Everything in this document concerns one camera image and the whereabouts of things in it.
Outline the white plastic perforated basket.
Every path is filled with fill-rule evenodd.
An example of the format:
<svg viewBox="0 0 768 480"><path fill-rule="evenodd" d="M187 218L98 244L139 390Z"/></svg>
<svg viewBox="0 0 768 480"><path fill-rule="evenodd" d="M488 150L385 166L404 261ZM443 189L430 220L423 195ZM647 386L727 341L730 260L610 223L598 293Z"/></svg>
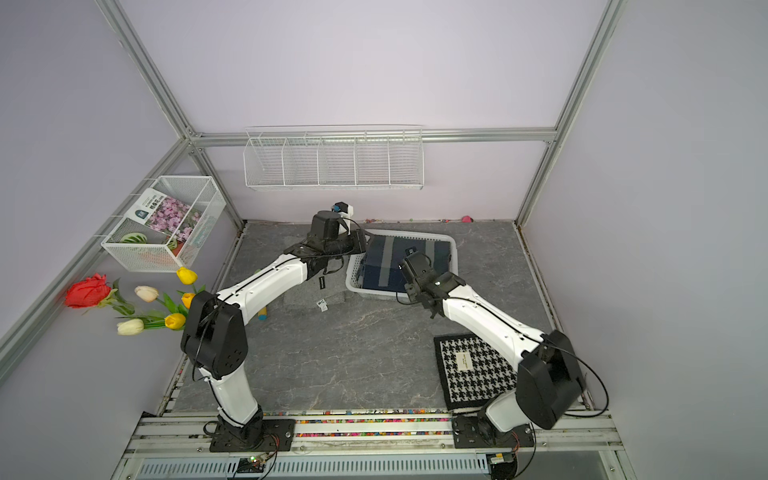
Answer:
<svg viewBox="0 0 768 480"><path fill-rule="evenodd" d="M414 251L424 253L438 274L459 273L458 249L448 235L402 230L368 230L362 254L352 255L346 287L365 298L405 300L405 277L400 264Z"/></svg>

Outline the navy grey plaid scarf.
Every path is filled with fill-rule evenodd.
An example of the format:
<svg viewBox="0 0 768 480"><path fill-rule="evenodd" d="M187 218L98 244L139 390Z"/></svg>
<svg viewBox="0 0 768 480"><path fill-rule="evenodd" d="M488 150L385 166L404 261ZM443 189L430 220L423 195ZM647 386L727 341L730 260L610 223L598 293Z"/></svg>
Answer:
<svg viewBox="0 0 768 480"><path fill-rule="evenodd" d="M457 269L453 268L456 255L454 244L450 240L374 236L362 259L362 269L357 274L361 288L404 295L405 279L399 265L406 257L405 250L408 247L416 247L417 251L424 253L439 274L446 271L457 272Z"/></svg>

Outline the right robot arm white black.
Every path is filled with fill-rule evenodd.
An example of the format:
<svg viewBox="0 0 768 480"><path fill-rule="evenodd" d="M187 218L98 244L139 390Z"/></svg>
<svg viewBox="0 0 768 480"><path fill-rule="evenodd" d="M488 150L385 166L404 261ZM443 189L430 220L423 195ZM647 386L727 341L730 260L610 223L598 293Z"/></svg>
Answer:
<svg viewBox="0 0 768 480"><path fill-rule="evenodd" d="M408 255L400 271L411 301L470 330L511 366L515 387L483 407L494 431L506 433L525 423L551 430L582 395L584 375L563 332L545 333L516 320L458 275L437 272L422 252Z"/></svg>

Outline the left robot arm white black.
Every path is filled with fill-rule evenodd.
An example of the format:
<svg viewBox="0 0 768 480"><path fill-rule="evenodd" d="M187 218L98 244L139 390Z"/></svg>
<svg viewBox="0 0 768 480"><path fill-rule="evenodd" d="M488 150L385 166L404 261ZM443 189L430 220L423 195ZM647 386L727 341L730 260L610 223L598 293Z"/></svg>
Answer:
<svg viewBox="0 0 768 480"><path fill-rule="evenodd" d="M252 395L244 362L247 324L290 289L329 273L328 264L366 251L364 230L353 207L338 202L317 212L304 240L286 248L271 264L217 293L193 297L181 338L181 350L209 385L219 422L245 442L262 435L263 411Z"/></svg>

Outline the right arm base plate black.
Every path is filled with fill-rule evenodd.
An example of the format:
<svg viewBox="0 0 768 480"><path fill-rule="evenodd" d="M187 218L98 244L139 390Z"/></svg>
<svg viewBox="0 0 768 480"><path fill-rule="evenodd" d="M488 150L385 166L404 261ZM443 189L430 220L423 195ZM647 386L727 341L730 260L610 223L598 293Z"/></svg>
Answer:
<svg viewBox="0 0 768 480"><path fill-rule="evenodd" d="M501 432L489 420L477 415L458 415L451 418L454 447L457 449L488 449L533 447L532 430L527 424Z"/></svg>

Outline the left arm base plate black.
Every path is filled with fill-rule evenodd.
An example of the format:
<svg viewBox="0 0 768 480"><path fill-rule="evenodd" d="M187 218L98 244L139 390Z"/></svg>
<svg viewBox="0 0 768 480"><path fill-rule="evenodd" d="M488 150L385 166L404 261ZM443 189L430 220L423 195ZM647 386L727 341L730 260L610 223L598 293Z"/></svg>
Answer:
<svg viewBox="0 0 768 480"><path fill-rule="evenodd" d="M296 422L290 419L257 420L253 425L236 427L219 418L211 434L209 451L286 452L291 449Z"/></svg>

